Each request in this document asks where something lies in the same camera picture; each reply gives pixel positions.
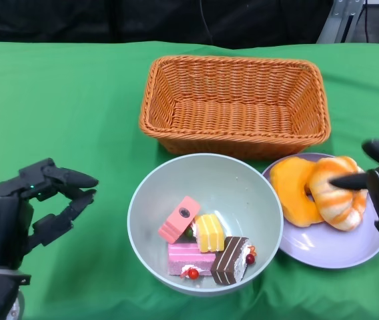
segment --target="plate rim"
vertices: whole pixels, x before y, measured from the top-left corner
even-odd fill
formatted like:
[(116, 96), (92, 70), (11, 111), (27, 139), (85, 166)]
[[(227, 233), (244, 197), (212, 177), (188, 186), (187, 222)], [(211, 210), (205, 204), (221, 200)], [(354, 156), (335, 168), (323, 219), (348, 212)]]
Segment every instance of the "plate rim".
[[(327, 153), (318, 153), (318, 152), (306, 152), (306, 153), (296, 153), (294, 155), (288, 155), (286, 157), (282, 157), (276, 161), (274, 161), (273, 163), (271, 163), (270, 165), (268, 165), (263, 171), (262, 171), (262, 175), (265, 177), (265, 179), (267, 179), (267, 177), (265, 176), (266, 172), (268, 170), (270, 170), (274, 165), (276, 165), (277, 163), (279, 163), (280, 161), (283, 161), (284, 159), (287, 159), (289, 157), (297, 157), (297, 156), (300, 156), (300, 155), (321, 155), (321, 156), (324, 156), (324, 157), (331, 157), (331, 158), (335, 158), (336, 156), (335, 155), (329, 155)], [(355, 267), (357, 265), (361, 265), (365, 262), (367, 262), (368, 260), (371, 260), (371, 258), (373, 258), (374, 256), (376, 256), (378, 253), (379, 253), (379, 246), (378, 248), (370, 255), (368, 255), (366, 258), (364, 259), (360, 259), (360, 260), (357, 260), (356, 262), (354, 263), (349, 263), (349, 264), (346, 264), (346, 265), (343, 265), (343, 266), (339, 266), (339, 267), (331, 267), (331, 266), (325, 266), (325, 265), (321, 265), (321, 264), (315, 264), (315, 263), (311, 263), (311, 262), (307, 262), (307, 261), (304, 261), (303, 259), (300, 259), (298, 257), (296, 257), (294, 254), (292, 254), (291, 252), (289, 252), (285, 247), (285, 245), (282, 245), (282, 241), (283, 241), (283, 238), (284, 238), (284, 234), (285, 234), (285, 229), (284, 229), (284, 225), (283, 225), (283, 232), (282, 232), (282, 239), (280, 240), (280, 245), (279, 245), (279, 248), (281, 251), (283, 251), (285, 254), (287, 254), (288, 256), (292, 257), (293, 259), (295, 260), (298, 260), (299, 262), (302, 262), (306, 265), (311, 265), (313, 267), (317, 267), (317, 268), (321, 268), (321, 269), (347, 269), (347, 268), (351, 268), (351, 267)]]

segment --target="pink cake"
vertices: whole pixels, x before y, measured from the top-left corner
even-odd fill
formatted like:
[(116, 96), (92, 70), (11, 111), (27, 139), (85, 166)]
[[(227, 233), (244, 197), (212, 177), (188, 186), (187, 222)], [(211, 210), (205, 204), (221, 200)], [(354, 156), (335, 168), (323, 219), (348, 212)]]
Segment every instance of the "pink cake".
[(194, 220), (200, 211), (200, 205), (190, 197), (183, 198), (182, 202), (173, 210), (165, 223), (158, 230), (168, 243), (175, 243), (185, 232), (185, 229)]
[(169, 244), (170, 275), (181, 275), (189, 267), (197, 269), (200, 275), (212, 275), (210, 268), (216, 258), (215, 253), (201, 253), (197, 243)]

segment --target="donut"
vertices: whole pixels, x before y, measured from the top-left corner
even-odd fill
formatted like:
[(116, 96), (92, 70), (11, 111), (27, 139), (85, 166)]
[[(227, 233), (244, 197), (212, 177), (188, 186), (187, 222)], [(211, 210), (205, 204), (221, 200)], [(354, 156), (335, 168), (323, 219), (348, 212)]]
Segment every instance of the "donut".
[(314, 162), (289, 157), (270, 171), (270, 181), (282, 205), (283, 216), (297, 227), (324, 221), (316, 204), (306, 195), (306, 184), (314, 167)]
[(362, 222), (368, 192), (340, 189), (329, 180), (357, 172), (363, 170), (350, 157), (323, 158), (315, 164), (308, 181), (321, 216), (339, 230), (353, 230)]

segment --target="light green bowl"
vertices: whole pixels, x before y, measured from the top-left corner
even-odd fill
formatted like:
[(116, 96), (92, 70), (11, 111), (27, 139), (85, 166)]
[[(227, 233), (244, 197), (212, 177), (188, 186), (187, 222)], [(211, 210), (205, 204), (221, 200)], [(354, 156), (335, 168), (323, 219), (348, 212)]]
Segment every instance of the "light green bowl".
[[(212, 277), (181, 279), (167, 274), (167, 243), (157, 231), (185, 196), (215, 213), (226, 235), (248, 237), (256, 262), (241, 282), (217, 285)], [(172, 289), (197, 296), (230, 293), (255, 279), (277, 252), (283, 213), (274, 189), (254, 168), (237, 159), (210, 153), (178, 157), (153, 170), (130, 202), (127, 232), (139, 260)]]

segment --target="black curtain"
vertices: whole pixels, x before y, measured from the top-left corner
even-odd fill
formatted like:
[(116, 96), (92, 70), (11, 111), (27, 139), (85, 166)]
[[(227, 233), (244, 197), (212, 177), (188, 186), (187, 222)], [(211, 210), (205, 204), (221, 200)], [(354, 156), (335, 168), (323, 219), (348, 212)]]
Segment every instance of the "black curtain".
[(0, 41), (213, 41), (214, 45), (232, 49), (315, 43), (332, 3), (333, 0), (0, 0)]

